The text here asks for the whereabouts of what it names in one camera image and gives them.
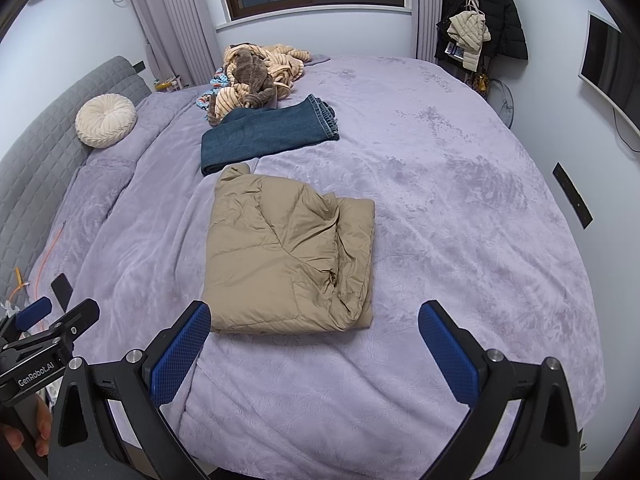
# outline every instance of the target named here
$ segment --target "window sill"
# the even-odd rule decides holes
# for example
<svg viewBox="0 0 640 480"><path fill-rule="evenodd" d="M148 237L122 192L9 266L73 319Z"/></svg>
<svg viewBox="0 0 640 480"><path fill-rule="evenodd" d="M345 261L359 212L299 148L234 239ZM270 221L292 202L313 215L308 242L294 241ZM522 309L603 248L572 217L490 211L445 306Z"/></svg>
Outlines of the window sill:
<svg viewBox="0 0 640 480"><path fill-rule="evenodd" d="M308 7L297 7L295 9L274 10L272 12L256 14L255 16L247 16L246 18L239 18L231 22L220 23L219 25L216 25L216 30L235 27L236 25L241 25L247 22L254 22L256 20L264 20L267 18L274 18L276 16L284 16L285 14L295 14L297 12L316 12L320 10L381 10L383 12L400 12L400 13L409 13L409 14L411 13L410 8L398 7L398 6L367 5L367 4L317 5L317 6L308 6Z"/></svg>

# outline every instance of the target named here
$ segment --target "human hand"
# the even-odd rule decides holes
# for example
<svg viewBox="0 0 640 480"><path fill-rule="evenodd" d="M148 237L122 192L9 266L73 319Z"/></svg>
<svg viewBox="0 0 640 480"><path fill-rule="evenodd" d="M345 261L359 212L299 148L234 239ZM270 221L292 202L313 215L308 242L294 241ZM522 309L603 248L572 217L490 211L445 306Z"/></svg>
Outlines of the human hand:
<svg viewBox="0 0 640 480"><path fill-rule="evenodd" d="M36 453L38 456L49 454L49 437L51 436L52 416L44 400L40 396L36 396L36 427L40 432L40 436L36 439ZM19 430L12 428L6 424L0 424L0 431L4 434L9 445L14 451L19 450L24 442L24 436Z"/></svg>

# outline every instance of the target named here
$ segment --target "headboard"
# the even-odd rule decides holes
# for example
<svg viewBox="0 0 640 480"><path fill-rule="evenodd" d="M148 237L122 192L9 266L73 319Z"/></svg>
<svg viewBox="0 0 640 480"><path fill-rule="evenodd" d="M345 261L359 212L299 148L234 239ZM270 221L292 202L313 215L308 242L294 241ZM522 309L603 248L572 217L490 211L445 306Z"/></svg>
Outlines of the headboard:
<svg viewBox="0 0 640 480"><path fill-rule="evenodd" d="M122 56L68 88L30 124L0 161L0 301L15 288L15 267L26 277L44 250L58 206L91 148L76 136L80 107L101 94L137 105L151 94Z"/></svg>

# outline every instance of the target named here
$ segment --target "gray curtain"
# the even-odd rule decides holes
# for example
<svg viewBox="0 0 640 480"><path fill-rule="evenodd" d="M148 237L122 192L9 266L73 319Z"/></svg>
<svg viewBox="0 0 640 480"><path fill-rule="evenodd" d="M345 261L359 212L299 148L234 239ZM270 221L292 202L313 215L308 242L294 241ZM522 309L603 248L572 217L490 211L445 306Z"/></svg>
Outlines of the gray curtain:
<svg viewBox="0 0 640 480"><path fill-rule="evenodd" d="M411 0L413 53L416 59L435 62L442 0Z"/></svg>
<svg viewBox="0 0 640 480"><path fill-rule="evenodd" d="M209 82L222 65L206 0L132 0L144 30L151 72L183 84Z"/></svg>

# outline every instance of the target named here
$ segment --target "wall-mounted tv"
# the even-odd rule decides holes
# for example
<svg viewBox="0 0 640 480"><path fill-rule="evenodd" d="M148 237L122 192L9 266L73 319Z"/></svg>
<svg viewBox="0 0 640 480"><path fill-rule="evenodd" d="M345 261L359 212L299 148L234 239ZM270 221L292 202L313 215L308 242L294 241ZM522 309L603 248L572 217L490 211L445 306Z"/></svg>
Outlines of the wall-mounted tv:
<svg viewBox="0 0 640 480"><path fill-rule="evenodd" d="M615 25L591 13L580 77L640 136L640 51Z"/></svg>

